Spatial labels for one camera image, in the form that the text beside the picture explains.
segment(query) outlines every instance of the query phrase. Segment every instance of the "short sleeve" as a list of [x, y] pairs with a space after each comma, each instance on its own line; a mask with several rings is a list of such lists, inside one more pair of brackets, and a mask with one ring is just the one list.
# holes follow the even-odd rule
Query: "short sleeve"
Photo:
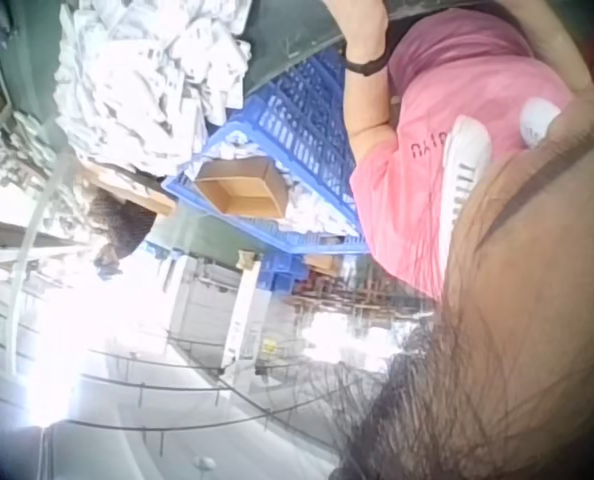
[[397, 140], [374, 147], [355, 168], [350, 186], [355, 197], [357, 213], [368, 246], [376, 254], [379, 248], [379, 226], [392, 208], [387, 199], [388, 171], [397, 152]]

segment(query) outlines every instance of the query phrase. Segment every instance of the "black watch strap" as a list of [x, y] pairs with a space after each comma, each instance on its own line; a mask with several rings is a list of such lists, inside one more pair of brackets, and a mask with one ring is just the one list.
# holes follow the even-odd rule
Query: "black watch strap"
[[383, 68], [388, 64], [389, 59], [390, 55], [388, 49], [385, 49], [381, 57], [379, 57], [376, 60], [371, 60], [368, 63], [353, 63], [349, 62], [346, 59], [346, 69], [350, 70], [351, 72], [359, 73], [364, 77], [370, 77], [371, 75], [374, 75], [377, 72], [381, 72]]

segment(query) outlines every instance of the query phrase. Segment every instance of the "cardboard box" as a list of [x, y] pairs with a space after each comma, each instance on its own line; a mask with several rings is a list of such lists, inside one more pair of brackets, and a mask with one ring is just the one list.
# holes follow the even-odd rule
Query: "cardboard box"
[[316, 272], [331, 277], [339, 276], [343, 261], [343, 255], [304, 255], [306, 265]]
[[218, 211], [227, 215], [283, 218], [286, 213], [288, 187], [270, 158], [204, 163], [195, 186]]

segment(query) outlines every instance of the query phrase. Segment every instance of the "blue plastic crate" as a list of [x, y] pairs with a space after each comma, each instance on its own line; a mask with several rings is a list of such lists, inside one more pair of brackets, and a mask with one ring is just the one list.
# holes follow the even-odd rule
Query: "blue plastic crate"
[[290, 253], [266, 253], [261, 259], [261, 269], [264, 272], [291, 273], [293, 259]]
[[257, 288], [272, 291], [274, 279], [274, 272], [259, 272], [259, 277], [257, 277]]
[[306, 280], [308, 278], [308, 272], [310, 269], [308, 265], [304, 264], [303, 261], [299, 260], [297, 265], [293, 265], [292, 267], [292, 274], [295, 277], [295, 280]]
[[276, 273], [273, 280], [273, 292], [275, 293], [293, 293], [295, 277], [289, 273]]
[[[360, 230], [349, 183], [355, 162], [342, 118], [343, 78], [341, 57], [333, 49], [292, 67], [251, 95], [243, 110], [210, 137], [204, 153], [232, 134], [245, 136]], [[273, 221], [221, 215], [183, 173], [169, 177], [163, 187], [182, 201], [288, 253], [368, 252], [361, 237], [340, 242], [327, 234], [282, 232]]]

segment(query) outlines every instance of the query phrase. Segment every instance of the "person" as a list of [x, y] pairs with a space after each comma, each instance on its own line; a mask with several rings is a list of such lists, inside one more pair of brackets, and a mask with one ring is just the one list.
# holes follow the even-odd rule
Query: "person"
[[119, 261], [131, 255], [152, 229], [157, 214], [131, 202], [120, 201], [97, 189], [88, 215], [104, 229], [108, 243], [98, 252], [94, 265], [103, 279], [121, 273]]
[[393, 360], [331, 478], [594, 479], [594, 85], [579, 51], [544, 0], [501, 0], [523, 32], [448, 10], [386, 68], [382, 0], [325, 3], [347, 42], [371, 253], [437, 301], [427, 354]]

